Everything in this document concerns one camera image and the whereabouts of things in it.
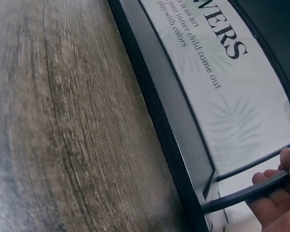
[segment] leaf print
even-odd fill
[[[212,110],[209,110],[209,111],[216,118],[221,118],[221,119],[229,119],[230,118],[228,115],[220,115],[220,114],[217,114],[215,111],[212,111]]]
[[[186,50],[185,52],[182,49],[187,47],[182,47],[177,36],[174,33],[174,30],[170,25],[167,25],[158,31],[159,37],[162,40],[163,45],[167,51],[171,51],[172,54],[169,54],[172,57],[172,62],[174,66],[179,69],[177,71],[186,73],[189,71],[199,70],[201,67],[197,61],[197,56],[194,52]]]
[[[224,173],[233,170],[230,162],[235,166],[240,165],[238,167],[247,164],[252,151],[261,145],[258,129],[262,122],[258,120],[257,108],[244,95],[234,106],[224,97],[221,98],[221,103],[208,103],[209,112],[215,118],[208,126],[213,158],[218,164],[218,171]]]
[[[224,113],[225,116],[230,116],[231,115],[231,110],[226,110],[224,108],[222,108],[221,106],[219,105],[215,105],[213,103],[209,103],[213,108],[215,108],[216,110],[219,110],[221,113]]]

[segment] palm leaf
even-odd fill
[[[218,110],[220,111],[221,113],[224,113],[225,116],[230,116],[231,115],[231,111],[229,111],[228,109],[224,109],[223,107],[219,106],[219,105],[216,105],[216,104],[213,104],[211,102],[209,102],[209,104],[215,109],[215,110]]]
[[[250,153],[261,145],[258,140],[261,121],[258,120],[257,108],[244,95],[234,106],[222,97],[221,105],[209,102],[209,107],[211,116],[215,118],[208,124],[214,159],[225,170],[230,159],[244,165]]]
[[[228,115],[221,115],[221,114],[215,112],[214,110],[209,110],[209,111],[210,111],[210,113],[211,113],[213,116],[215,116],[217,119],[227,119],[227,120],[230,120],[230,116],[228,116]]]

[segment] white paper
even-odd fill
[[[140,1],[178,74],[219,174],[290,143],[286,93],[227,0],[213,0],[201,9],[206,2]]]

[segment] wooden table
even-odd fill
[[[107,0],[0,0],[0,232],[180,232]]]

